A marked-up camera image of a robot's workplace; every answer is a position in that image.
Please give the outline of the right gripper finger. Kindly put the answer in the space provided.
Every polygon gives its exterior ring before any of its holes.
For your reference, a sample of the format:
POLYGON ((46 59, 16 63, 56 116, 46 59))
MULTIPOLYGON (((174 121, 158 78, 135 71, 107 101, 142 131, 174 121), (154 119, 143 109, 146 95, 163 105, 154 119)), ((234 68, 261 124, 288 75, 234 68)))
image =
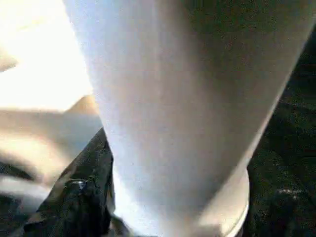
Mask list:
POLYGON ((62 172, 48 197, 24 225, 25 237, 102 237, 111 216, 107 194, 113 157, 100 129, 62 172))

